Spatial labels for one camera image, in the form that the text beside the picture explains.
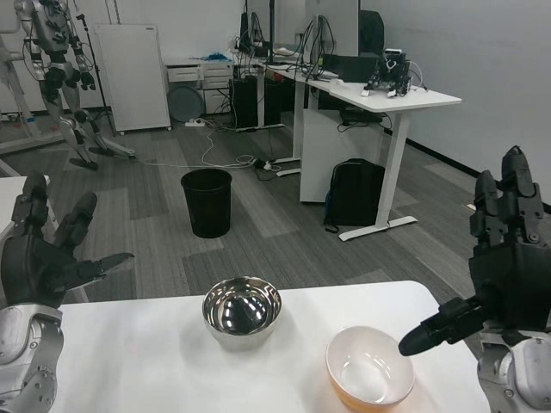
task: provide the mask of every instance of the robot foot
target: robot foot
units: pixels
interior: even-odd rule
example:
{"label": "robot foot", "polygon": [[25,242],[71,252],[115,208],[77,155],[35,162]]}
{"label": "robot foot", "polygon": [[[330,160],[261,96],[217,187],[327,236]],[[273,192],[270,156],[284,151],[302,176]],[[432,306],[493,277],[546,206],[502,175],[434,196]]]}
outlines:
{"label": "robot foot", "polygon": [[86,162],[83,159],[72,158],[69,159],[69,162],[80,168],[86,168],[87,170],[97,170],[97,163],[95,162]]}
{"label": "robot foot", "polygon": [[95,148],[95,147],[92,147],[92,148],[89,148],[88,151],[92,152],[92,153],[95,153],[96,155],[103,155],[105,157],[114,157],[115,156],[115,151],[113,151],[112,149],[102,149],[102,148]]}

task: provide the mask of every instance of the black backpack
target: black backpack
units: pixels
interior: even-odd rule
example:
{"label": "black backpack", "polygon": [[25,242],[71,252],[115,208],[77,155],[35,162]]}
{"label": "black backpack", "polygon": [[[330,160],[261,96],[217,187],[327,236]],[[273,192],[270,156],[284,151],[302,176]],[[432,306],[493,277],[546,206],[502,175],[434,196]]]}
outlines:
{"label": "black backpack", "polygon": [[325,230],[337,233],[337,225],[373,225],[384,177],[382,166],[365,159],[349,159],[337,165],[325,197]]}

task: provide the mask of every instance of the small robot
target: small robot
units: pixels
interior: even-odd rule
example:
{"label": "small robot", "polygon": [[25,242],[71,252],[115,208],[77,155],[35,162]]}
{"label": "small robot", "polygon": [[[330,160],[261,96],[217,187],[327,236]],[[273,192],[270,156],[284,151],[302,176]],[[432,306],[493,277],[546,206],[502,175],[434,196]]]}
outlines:
{"label": "small robot", "polygon": [[409,71],[410,63],[401,49],[386,49],[363,88],[362,96],[369,96],[374,89],[388,90],[388,97],[405,96],[412,84]]}

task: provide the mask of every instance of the standing desk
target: standing desk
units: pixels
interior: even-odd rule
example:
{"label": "standing desk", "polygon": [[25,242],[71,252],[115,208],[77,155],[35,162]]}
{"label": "standing desk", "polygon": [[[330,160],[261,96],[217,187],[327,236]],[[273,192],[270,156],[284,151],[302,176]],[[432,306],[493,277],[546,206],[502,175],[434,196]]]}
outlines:
{"label": "standing desk", "polygon": [[390,138],[387,161],[385,162],[385,177],[383,180],[379,209],[374,225],[360,228],[354,231],[342,233],[339,237],[343,241],[386,231],[397,226],[407,225],[417,220],[413,217],[404,217],[389,221],[389,214],[393,204],[394,192],[398,181],[399,168],[404,154],[406,138],[409,131],[412,112],[427,108],[455,105],[461,103],[458,97],[448,96],[442,93],[424,89],[411,90],[404,97],[388,98],[387,92],[374,90],[368,97],[361,96],[365,83],[333,84],[328,82],[306,80],[301,74],[294,74],[294,70],[286,71],[287,67],[266,67],[266,70],[279,73],[287,78],[296,79],[295,103],[294,103],[294,130],[293,130],[293,156],[280,159],[281,162],[301,160],[300,170],[287,171],[289,173],[301,173],[300,201],[324,202],[329,190],[331,173],[333,168],[343,160],[351,157],[368,157],[368,153],[374,147],[366,150],[365,142],[359,143],[357,139],[347,141],[344,134],[335,134],[334,128],[340,120],[333,115],[328,120],[328,112],[320,111],[314,100],[304,109],[304,97],[306,84],[321,89],[344,102],[356,107],[366,109],[373,113],[393,114],[393,136]]}

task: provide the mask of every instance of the black trash can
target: black trash can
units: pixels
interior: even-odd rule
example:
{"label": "black trash can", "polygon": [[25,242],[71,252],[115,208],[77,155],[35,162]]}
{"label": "black trash can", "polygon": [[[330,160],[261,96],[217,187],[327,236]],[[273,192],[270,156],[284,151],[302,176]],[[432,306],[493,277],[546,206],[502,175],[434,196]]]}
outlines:
{"label": "black trash can", "polygon": [[230,231],[232,176],[224,170],[194,170],[180,181],[197,237],[217,238]]}

